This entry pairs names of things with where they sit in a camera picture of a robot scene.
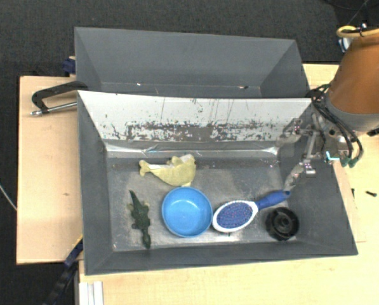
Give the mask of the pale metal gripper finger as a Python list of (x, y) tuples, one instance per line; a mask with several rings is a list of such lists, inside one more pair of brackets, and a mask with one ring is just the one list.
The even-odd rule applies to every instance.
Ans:
[(313, 177), (316, 174), (316, 169), (309, 161), (301, 161), (292, 168), (284, 181), (283, 190), (291, 191), (297, 185), (303, 174), (307, 177)]
[(284, 128), (282, 134), (276, 139), (275, 146), (283, 147), (287, 144), (294, 144), (300, 140), (302, 137), (302, 123), (303, 120), (300, 118), (294, 118), (291, 122)]

